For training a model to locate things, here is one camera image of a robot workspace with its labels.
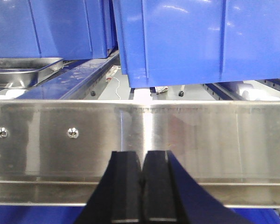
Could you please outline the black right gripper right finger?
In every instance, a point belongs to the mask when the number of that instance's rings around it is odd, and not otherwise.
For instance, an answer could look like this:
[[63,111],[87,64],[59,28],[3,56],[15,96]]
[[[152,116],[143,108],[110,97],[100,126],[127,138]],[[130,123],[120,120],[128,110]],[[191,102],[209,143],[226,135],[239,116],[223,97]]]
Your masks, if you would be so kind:
[[143,164],[146,224],[246,224],[204,190],[170,151],[148,151]]

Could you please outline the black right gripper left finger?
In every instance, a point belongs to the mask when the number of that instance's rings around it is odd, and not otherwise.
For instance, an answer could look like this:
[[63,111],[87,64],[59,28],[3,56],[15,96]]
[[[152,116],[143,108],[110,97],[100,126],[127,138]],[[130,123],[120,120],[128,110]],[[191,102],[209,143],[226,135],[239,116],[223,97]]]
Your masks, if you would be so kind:
[[139,224],[140,163],[133,151],[113,151],[76,224]]

